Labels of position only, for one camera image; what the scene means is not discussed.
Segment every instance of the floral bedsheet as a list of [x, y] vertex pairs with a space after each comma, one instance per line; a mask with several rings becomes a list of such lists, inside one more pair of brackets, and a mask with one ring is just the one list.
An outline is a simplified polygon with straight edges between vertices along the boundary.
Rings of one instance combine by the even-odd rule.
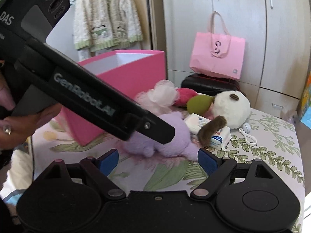
[[[304, 211], [304, 174], [295, 128], [292, 124], [252, 110], [251, 135], [258, 140], [251, 147], [237, 130], [223, 151], [210, 149], [218, 157], [228, 156], [239, 163], [250, 163], [255, 158], [264, 160], [289, 186], [301, 202], [301, 214], [293, 228], [301, 232]], [[77, 163], [87, 156], [99, 157], [116, 148], [119, 164], [109, 178], [127, 194], [137, 191], [175, 191], [188, 193], [208, 176], [198, 163], [183, 157], [164, 158], [158, 154], [151, 158], [130, 155], [122, 149], [122, 142], [110, 134], [102, 134], [87, 146], [80, 146], [55, 121], [40, 128], [33, 136], [32, 149], [36, 178], [53, 160]]]

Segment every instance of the painted fingernail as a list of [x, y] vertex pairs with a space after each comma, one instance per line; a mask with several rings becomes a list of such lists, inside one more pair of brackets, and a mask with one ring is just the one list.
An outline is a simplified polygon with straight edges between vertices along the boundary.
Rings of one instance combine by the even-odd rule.
[[15, 108], [15, 102], [9, 90], [4, 87], [0, 90], [0, 105], [11, 111]]
[[42, 118], [38, 121], [37, 127], [38, 127], [38, 128], [42, 127], [43, 125], [47, 124], [47, 123], [48, 123], [50, 120], [52, 120], [53, 118], [54, 118], [54, 116], [51, 115], [51, 114], [42, 117]]

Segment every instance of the cabinet door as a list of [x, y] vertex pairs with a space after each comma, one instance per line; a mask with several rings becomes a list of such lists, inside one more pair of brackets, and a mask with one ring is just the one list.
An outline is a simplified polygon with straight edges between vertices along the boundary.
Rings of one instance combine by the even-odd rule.
[[297, 109], [299, 100], [288, 95], [260, 88], [255, 109], [267, 114], [281, 117]]
[[257, 101], [259, 87], [243, 82], [239, 82], [239, 84], [241, 91], [246, 94], [246, 97], [251, 104], [251, 108], [254, 108]]
[[267, 44], [261, 87], [300, 98], [310, 57], [309, 0], [271, 2], [266, 0]]
[[168, 69], [191, 72], [189, 63], [195, 36], [197, 32], [207, 32], [211, 0], [163, 1]]
[[[265, 0], [213, 0], [213, 6], [229, 33], [246, 40], [240, 81], [259, 86], [266, 44]], [[223, 33], [218, 17], [215, 32]]]

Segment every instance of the white cardigan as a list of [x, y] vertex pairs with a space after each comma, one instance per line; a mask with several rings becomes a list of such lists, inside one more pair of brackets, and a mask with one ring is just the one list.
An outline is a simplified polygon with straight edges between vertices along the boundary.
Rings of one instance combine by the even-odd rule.
[[142, 30], [133, 0], [77, 0], [74, 18], [76, 49], [91, 52], [113, 46], [129, 47], [142, 41]]

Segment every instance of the pink shopping bag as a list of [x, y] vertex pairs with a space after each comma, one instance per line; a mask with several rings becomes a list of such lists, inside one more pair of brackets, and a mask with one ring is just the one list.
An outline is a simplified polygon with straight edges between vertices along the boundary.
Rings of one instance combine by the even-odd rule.
[[[158, 81], [166, 78], [163, 51], [116, 50], [82, 61], [79, 65], [132, 99], [140, 92], [153, 89]], [[66, 107], [55, 119], [83, 146], [104, 132]]]
[[[220, 16], [225, 35], [214, 33], [215, 15]], [[197, 33], [190, 68], [207, 76], [238, 80], [241, 77], [244, 50], [245, 39], [231, 36], [221, 15], [214, 11], [209, 32]]]

